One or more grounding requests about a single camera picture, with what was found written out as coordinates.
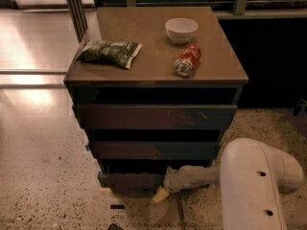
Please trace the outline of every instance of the green snack bag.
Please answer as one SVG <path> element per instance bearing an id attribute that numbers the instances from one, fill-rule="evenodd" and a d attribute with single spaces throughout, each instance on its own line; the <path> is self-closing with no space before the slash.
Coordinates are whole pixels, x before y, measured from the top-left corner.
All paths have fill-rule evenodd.
<path id="1" fill-rule="evenodd" d="M 142 44 L 136 42 L 110 42 L 92 39 L 86 43 L 77 60 L 84 62 L 114 62 L 130 69 L 131 62 L 140 51 Z"/>

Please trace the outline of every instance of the speckled floor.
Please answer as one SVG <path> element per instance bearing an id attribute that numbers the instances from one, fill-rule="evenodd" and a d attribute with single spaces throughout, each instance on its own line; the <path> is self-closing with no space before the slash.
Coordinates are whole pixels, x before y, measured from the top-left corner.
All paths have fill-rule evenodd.
<path id="1" fill-rule="evenodd" d="M 1 230 L 107 230 L 111 223 L 124 230 L 181 229 L 176 195 L 155 204 L 151 195 L 128 197 L 101 188 L 100 168 L 85 150 L 86 139 L 64 87 L 0 88 L 0 113 Z M 294 117 L 289 109 L 240 109 L 224 135 L 221 153 L 239 137 L 285 150 L 307 174 L 306 116 Z M 219 165 L 221 153 L 213 166 Z M 223 229 L 218 186 L 181 197 L 185 229 Z M 306 230 L 307 184 L 283 195 L 282 203 L 288 229 Z"/>

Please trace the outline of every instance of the brown tabletop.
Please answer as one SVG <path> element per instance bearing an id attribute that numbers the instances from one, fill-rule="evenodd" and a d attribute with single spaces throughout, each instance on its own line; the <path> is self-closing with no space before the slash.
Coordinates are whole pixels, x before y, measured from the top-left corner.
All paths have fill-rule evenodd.
<path id="1" fill-rule="evenodd" d="M 174 62 L 185 46 L 175 46 L 165 22 L 186 17 L 199 24 L 191 43 L 201 47 L 201 63 L 189 79 L 176 75 Z M 98 8 L 80 49 L 89 39 L 134 41 L 142 44 L 129 70 L 110 64 L 73 60 L 64 81 L 86 83 L 247 83 L 248 76 L 210 7 Z"/>

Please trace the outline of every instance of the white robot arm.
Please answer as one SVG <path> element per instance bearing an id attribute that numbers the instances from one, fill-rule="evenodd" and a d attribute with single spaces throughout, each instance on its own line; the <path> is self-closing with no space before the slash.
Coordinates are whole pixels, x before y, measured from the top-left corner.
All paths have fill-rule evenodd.
<path id="1" fill-rule="evenodd" d="M 220 184 L 224 230 L 285 230 L 279 192 L 289 194 L 304 183 L 303 170 L 288 153 L 262 142 L 240 138 L 230 142 L 220 168 L 168 168 L 164 191 L 175 193 Z"/>

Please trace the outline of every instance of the wooden cabinet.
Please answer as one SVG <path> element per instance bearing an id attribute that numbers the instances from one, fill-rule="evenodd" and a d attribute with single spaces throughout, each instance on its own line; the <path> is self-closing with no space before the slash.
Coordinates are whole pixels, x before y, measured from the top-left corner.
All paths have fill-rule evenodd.
<path id="1" fill-rule="evenodd" d="M 142 44 L 131 69 L 73 60 L 64 83 L 102 171 L 113 191 L 155 191 L 167 166 L 207 167 L 231 125 L 248 77 L 214 13 L 207 7 L 98 8 L 89 38 Z M 174 62 L 184 46 L 164 31 L 171 17 L 199 23 L 192 43 L 201 64 L 189 79 L 176 75 Z"/>

